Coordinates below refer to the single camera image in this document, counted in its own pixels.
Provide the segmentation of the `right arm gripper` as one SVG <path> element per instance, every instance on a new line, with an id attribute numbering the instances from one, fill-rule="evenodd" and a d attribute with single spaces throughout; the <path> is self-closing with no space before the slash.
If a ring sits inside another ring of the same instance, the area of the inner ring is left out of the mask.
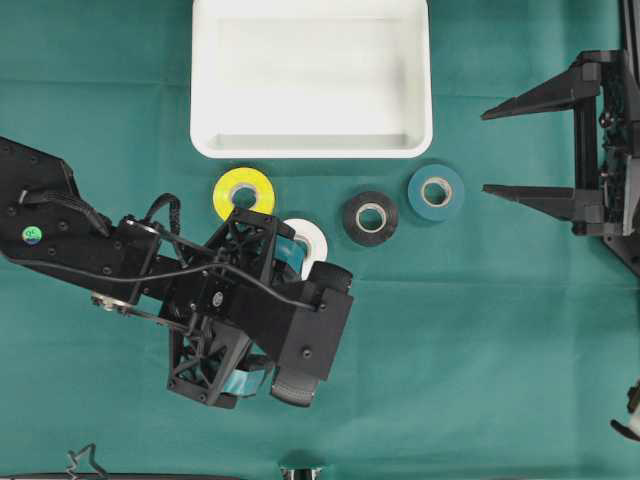
<path id="1" fill-rule="evenodd" d="M 578 142 L 576 185 L 599 188 L 603 230 L 629 237 L 639 231 L 639 82 L 627 51 L 585 51 L 565 72 L 487 110 L 481 119 L 571 109 Z M 482 191 L 558 220 L 574 220 L 571 188 L 486 184 Z"/>

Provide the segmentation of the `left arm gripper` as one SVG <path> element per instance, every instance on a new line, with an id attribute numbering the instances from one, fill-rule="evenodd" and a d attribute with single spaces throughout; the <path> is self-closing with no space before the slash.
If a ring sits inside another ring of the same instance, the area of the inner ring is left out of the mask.
<path id="1" fill-rule="evenodd" d="M 236 207 L 203 246 L 187 249 L 190 266 L 215 266 L 172 280 L 168 318 L 185 330 L 169 333 L 171 392 L 205 406 L 234 406 L 268 378 L 273 364 L 251 353 L 252 341 L 231 313 L 239 287 L 271 284 L 274 258 L 307 278 L 305 250 L 277 232 L 274 216 Z"/>

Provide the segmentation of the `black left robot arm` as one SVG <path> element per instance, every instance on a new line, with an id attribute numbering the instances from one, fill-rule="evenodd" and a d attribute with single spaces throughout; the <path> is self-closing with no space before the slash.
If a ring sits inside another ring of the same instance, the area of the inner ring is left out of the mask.
<path id="1" fill-rule="evenodd" d="M 198 245 L 181 236 L 180 210 L 177 197 L 163 194 L 142 218 L 113 222 L 82 199 L 64 160 L 1 142 L 2 256 L 82 287 L 123 315 L 137 315 L 142 297 L 158 300 L 153 320 L 169 330 L 169 389 L 231 409 L 273 367 L 253 352 L 231 310 L 250 301 L 287 305 L 276 286 L 299 275 L 293 231 L 236 208 Z"/>

